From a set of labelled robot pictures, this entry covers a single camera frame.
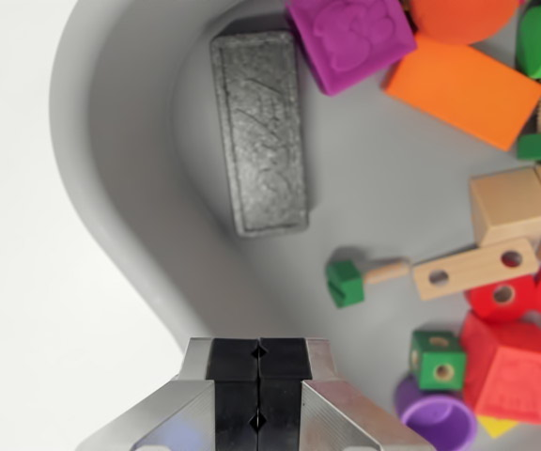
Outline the black silver gripper left finger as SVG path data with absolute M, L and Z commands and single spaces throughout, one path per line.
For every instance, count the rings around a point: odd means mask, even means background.
M 257 341 L 192 338 L 178 374 L 80 450 L 256 450 Z

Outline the black silver gripper right finger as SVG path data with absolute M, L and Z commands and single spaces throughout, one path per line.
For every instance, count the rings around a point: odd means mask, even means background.
M 320 338 L 259 340 L 260 450 L 432 450 L 336 370 Z

